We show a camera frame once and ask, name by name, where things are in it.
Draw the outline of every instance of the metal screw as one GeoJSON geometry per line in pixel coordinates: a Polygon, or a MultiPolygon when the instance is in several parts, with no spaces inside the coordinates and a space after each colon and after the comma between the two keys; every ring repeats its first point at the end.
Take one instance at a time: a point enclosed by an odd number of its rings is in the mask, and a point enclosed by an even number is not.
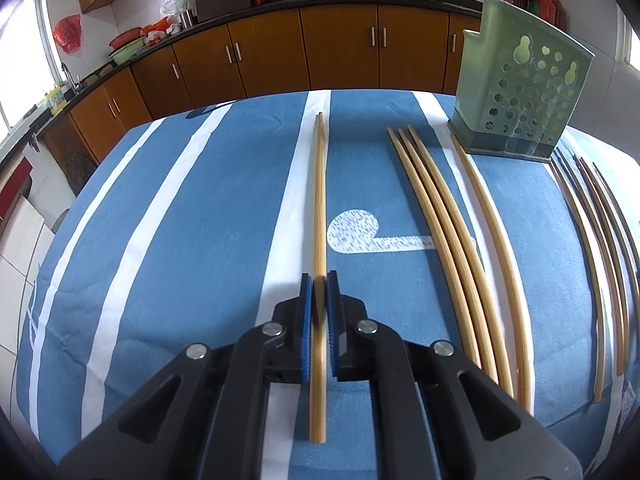
{"type": "Polygon", "coordinates": [[[361,319],[357,327],[363,334],[375,334],[378,331],[378,324],[370,319],[361,319]]]}
{"type": "Polygon", "coordinates": [[[436,341],[433,344],[433,351],[443,357],[453,355],[453,345],[449,341],[436,341]]]}
{"type": "Polygon", "coordinates": [[[187,357],[189,359],[202,359],[207,355],[207,347],[201,343],[196,343],[187,348],[187,357]]]}
{"type": "Polygon", "coordinates": [[[273,321],[265,323],[262,327],[262,333],[269,337],[280,335],[282,334],[282,325],[273,321]]]}

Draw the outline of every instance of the blue tablecloth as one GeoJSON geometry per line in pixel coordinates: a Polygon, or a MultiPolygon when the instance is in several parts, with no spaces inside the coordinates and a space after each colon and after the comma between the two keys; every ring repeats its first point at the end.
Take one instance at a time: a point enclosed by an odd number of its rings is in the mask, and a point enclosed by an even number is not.
{"type": "MultiPolygon", "coordinates": [[[[386,128],[412,124],[478,245],[514,367],[504,282],[465,171],[452,152],[454,99],[405,91],[315,91],[248,99],[132,129],[100,165],[47,253],[23,327],[18,406],[55,462],[192,342],[235,342],[296,296],[312,270],[314,120],[328,118],[329,269],[370,317],[403,338],[459,344],[442,267],[386,128]],[[369,237],[344,243],[350,222],[369,237]]],[[[572,128],[566,153],[595,161],[640,235],[640,168],[572,128]]],[[[576,228],[545,164],[474,156],[510,240],[533,343],[534,416],[584,468],[636,412],[631,358],[592,404],[595,316],[576,228]]],[[[373,479],[368,385],[328,383],[328,440],[306,441],[308,393],[273,386],[263,477],[373,479]]]]}

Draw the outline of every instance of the keyhole-shaped hole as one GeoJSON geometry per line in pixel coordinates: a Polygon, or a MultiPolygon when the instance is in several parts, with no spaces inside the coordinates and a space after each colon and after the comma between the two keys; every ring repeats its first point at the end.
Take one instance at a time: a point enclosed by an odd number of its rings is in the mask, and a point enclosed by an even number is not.
{"type": "Polygon", "coordinates": [[[564,74],[564,82],[571,86],[575,83],[576,79],[578,79],[578,62],[572,61],[569,70],[564,74]]]}
{"type": "Polygon", "coordinates": [[[529,62],[531,59],[531,38],[529,36],[520,38],[520,44],[513,51],[513,59],[520,65],[529,62]]]}

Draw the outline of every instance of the striped tablecloth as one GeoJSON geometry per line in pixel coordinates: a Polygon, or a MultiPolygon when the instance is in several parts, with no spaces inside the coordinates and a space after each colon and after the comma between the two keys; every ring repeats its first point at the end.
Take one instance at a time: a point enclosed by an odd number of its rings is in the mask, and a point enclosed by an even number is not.
{"type": "MultiPolygon", "coordinates": [[[[312,270],[309,168],[319,111],[329,134],[327,261],[343,293],[364,300],[370,317],[407,340],[460,343],[430,232],[386,133],[412,124],[476,240],[514,364],[502,273],[446,125],[453,104],[421,92],[313,91],[218,105],[131,130],[66,216],[23,327],[18,405],[52,459],[58,462],[185,346],[235,342],[270,319],[278,301],[297,295],[301,273],[312,270]],[[341,243],[357,219],[367,228],[354,243],[341,243]]],[[[640,236],[636,162],[572,128],[561,145],[599,165],[640,236]]],[[[562,193],[545,164],[490,156],[473,162],[522,281],[534,416],[585,469],[593,467],[638,407],[633,305],[631,358],[616,377],[606,298],[606,389],[592,404],[593,298],[562,193]]],[[[272,386],[264,478],[376,478],[368,384],[330,378],[328,388],[328,441],[315,446],[306,441],[308,393],[272,386]]]]}

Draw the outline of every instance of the green plastic basket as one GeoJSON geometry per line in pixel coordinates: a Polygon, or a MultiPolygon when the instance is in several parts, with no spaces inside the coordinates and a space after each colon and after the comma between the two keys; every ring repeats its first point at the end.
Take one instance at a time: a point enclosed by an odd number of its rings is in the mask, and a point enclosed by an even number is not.
{"type": "Polygon", "coordinates": [[[593,54],[529,12],[485,0],[465,30],[452,130],[470,153],[548,160],[580,97],[593,54]]]}

